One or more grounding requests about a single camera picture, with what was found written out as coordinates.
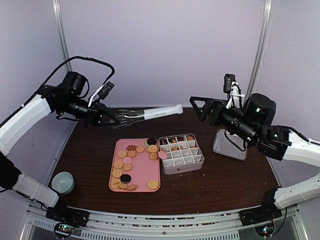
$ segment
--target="round cookie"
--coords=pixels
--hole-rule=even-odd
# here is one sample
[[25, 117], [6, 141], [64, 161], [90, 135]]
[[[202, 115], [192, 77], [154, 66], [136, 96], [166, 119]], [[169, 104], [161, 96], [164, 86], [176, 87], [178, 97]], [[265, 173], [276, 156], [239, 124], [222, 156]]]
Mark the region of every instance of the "round cookie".
[[150, 145], [156, 145], [157, 144], [157, 139], [155, 139], [154, 137], [150, 137], [147, 141], [147, 144]]
[[149, 154], [149, 158], [153, 161], [157, 160], [158, 159], [158, 154], [156, 152], [151, 152]]
[[150, 180], [146, 185], [150, 190], [156, 190], [159, 188], [159, 182], [157, 180]]
[[120, 181], [120, 179], [119, 178], [114, 178], [114, 179], [112, 179], [111, 180], [111, 187], [113, 188], [113, 189], [118, 189], [119, 188], [119, 186], [118, 186], [118, 183], [120, 183], [121, 181]]
[[122, 171], [120, 169], [115, 169], [112, 171], [112, 176], [116, 179], [120, 178], [122, 175]]
[[149, 150], [150, 153], [157, 153], [159, 149], [158, 149], [158, 147], [156, 145], [150, 145], [148, 147], [148, 150]]
[[126, 156], [126, 157], [122, 160], [122, 162], [123, 162], [124, 164], [130, 164], [130, 163], [132, 163], [132, 158], [129, 157], [129, 156]]
[[113, 163], [113, 167], [114, 167], [115, 169], [122, 169], [123, 166], [124, 166], [124, 163], [123, 163], [122, 161], [115, 161], [115, 162]]
[[145, 151], [145, 147], [144, 146], [137, 146], [135, 150], [138, 154], [142, 154]]
[[128, 184], [131, 182], [131, 176], [129, 174], [123, 174], [121, 177], [120, 177], [120, 181], [124, 184]]
[[124, 150], [121, 150], [118, 152], [118, 157], [121, 158], [121, 159], [124, 159], [126, 156], [127, 156], [127, 152], [124, 151]]
[[166, 160], [168, 158], [168, 155], [164, 151], [160, 151], [158, 155], [162, 160]]

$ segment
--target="lavender wall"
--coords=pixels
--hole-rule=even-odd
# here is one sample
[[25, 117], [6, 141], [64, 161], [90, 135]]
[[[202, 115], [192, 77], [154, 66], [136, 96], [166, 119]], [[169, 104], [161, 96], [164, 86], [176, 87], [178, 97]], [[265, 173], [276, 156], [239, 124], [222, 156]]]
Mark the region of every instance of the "lavender wall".
[[[19, 107], [63, 61], [52, 1], [0, 1], [0, 122]], [[65, 70], [51, 81], [59, 83]], [[52, 114], [31, 129], [9, 154], [18, 168], [45, 184], [73, 123]], [[0, 239], [19, 238], [28, 201], [0, 194]]]
[[[257, 92], [277, 103], [274, 124], [320, 140], [320, 1], [275, 1]], [[313, 177], [319, 168], [272, 160], [283, 187]], [[301, 203], [310, 240], [320, 236], [319, 198]]]
[[[225, 73], [249, 84], [263, 0], [61, 1], [70, 56], [114, 65], [110, 106], [189, 105], [190, 96], [225, 98]], [[73, 62], [91, 82], [108, 70]]]

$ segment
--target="black cable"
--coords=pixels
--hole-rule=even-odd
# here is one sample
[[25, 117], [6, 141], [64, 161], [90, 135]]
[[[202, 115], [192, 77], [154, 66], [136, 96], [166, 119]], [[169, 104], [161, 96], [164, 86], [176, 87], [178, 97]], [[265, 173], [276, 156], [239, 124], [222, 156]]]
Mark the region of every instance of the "black cable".
[[[84, 56], [73, 56], [70, 57], [69, 59], [65, 60], [63, 63], [61, 63], [60, 65], [58, 65], [52, 72], [51, 74], [44, 80], [44, 82], [39, 86], [39, 88], [37, 89], [37, 91], [39, 91], [48, 81], [49, 79], [56, 73], [56, 71], [58, 71], [63, 65], [65, 65], [66, 63], [72, 61], [73, 59], [80, 59], [80, 60], [85, 60], [85, 61], [91, 61], [94, 63], [98, 63], [104, 66], [107, 66], [111, 69], [111, 73], [109, 74], [109, 76], [106, 77], [106, 79], [104, 80], [103, 84], [105, 84], [114, 74], [115, 74], [115, 69], [114, 67], [104, 61], [100, 61], [98, 59], [95, 59], [93, 57], [84, 57]], [[31, 95], [31, 97], [28, 98], [27, 101], [25, 101], [25, 103], [20, 106], [18, 109], [16, 109], [12, 114], [10, 114], [2, 123], [0, 123], [0, 128], [6, 123], [8, 122], [14, 115], [16, 115], [22, 108], [23, 106], [27, 105], [34, 97], [36, 96], [36, 93], [33, 93]]]
[[74, 233], [75, 227], [73, 227], [73, 231], [71, 231], [68, 235], [61, 237], [61, 236], [58, 236], [58, 235], [56, 234], [56, 230], [58, 230], [58, 226], [61, 225], [61, 224], [65, 224], [65, 223], [64, 223], [64, 222], [58, 222], [58, 223], [54, 226], [54, 228], [53, 228], [54, 235], [55, 235], [56, 237], [60, 238], [60, 239], [67, 239], [67, 238], [69, 238], [69, 237]]
[[43, 206], [42, 206], [42, 205], [41, 205], [40, 208], [41, 208], [42, 211], [48, 212], [48, 210], [44, 210], [44, 209], [43, 209]]
[[231, 98], [232, 98], [232, 106], [233, 106], [234, 108], [236, 108], [236, 104], [235, 104], [234, 96], [233, 96], [233, 95], [231, 95]]
[[237, 149], [239, 149], [241, 152], [245, 152], [247, 150], [246, 148], [246, 142], [243, 141], [243, 149], [241, 149], [241, 147], [239, 147], [234, 141], [232, 141], [228, 136], [227, 136], [227, 130], [224, 130], [224, 136], [225, 138], [233, 145], [235, 146]]
[[84, 99], [84, 98], [88, 95], [89, 90], [90, 90], [90, 84], [89, 84], [89, 81], [88, 81], [88, 79], [87, 79], [87, 78], [85, 78], [85, 82], [87, 83], [88, 88], [87, 88], [87, 90], [86, 90], [85, 94], [84, 94], [83, 96], [80, 96], [80, 97], [79, 97], [80, 99]]
[[0, 191], [0, 194], [4, 193], [5, 191], [8, 191], [9, 189], [4, 189]]
[[48, 207], [46, 207], [42, 202], [39, 202], [37, 200], [35, 200], [37, 203], [39, 203], [41, 205], [41, 209], [42, 207], [46, 209], [47, 212], [51, 213], [52, 215], [54, 215], [57, 219], [59, 219], [59, 221], [62, 221], [63, 223], [66, 222], [66, 220], [63, 217], [59, 217], [58, 215], [56, 215], [53, 211], [51, 211]]
[[305, 137], [301, 132], [298, 132], [297, 130], [295, 130], [293, 127], [291, 126], [281, 126], [281, 125], [278, 125], [278, 127], [281, 127], [281, 128], [287, 128], [289, 130], [291, 130], [292, 132], [296, 133], [300, 138], [302, 138], [303, 140], [305, 140], [306, 142], [309, 142], [309, 139], [307, 137]]
[[283, 218], [283, 222], [281, 224], [281, 226], [272, 234], [272, 236], [276, 235], [278, 232], [280, 232], [280, 230], [282, 229], [282, 227], [285, 224], [286, 218], [287, 218], [287, 213], [288, 213], [288, 208], [285, 208], [285, 214], [284, 214], [284, 218]]

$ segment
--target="white backdrop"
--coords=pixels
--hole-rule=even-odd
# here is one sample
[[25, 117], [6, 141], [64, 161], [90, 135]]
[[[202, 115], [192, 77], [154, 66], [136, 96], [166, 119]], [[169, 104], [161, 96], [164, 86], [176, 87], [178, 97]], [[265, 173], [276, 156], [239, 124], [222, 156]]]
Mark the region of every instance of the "white backdrop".
[[[68, 0], [61, 12], [69, 55], [109, 62], [109, 106], [189, 105], [190, 96], [226, 98], [233, 73], [247, 90], [264, 0]], [[109, 70], [71, 62], [92, 91]]]

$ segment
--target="black motor joint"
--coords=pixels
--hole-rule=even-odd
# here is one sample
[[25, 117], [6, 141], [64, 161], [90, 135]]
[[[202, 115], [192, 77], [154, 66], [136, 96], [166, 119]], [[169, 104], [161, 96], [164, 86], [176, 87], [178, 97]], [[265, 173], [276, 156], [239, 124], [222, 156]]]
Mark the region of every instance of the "black motor joint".
[[[85, 76], [69, 71], [58, 86], [45, 85], [36, 93], [47, 100], [51, 111], [56, 111], [58, 114], [58, 119], [63, 119], [59, 117], [67, 113], [74, 116], [76, 120], [84, 119], [85, 127], [89, 125], [98, 127], [115, 124], [117, 119], [113, 113], [104, 104], [99, 103], [99, 100], [104, 99], [113, 89], [114, 84], [107, 82], [97, 94], [97, 100], [89, 107], [88, 101], [82, 99], [87, 95], [88, 91], [84, 96], [80, 96], [86, 82], [89, 83]], [[111, 118], [111, 120], [103, 122], [104, 115]]]

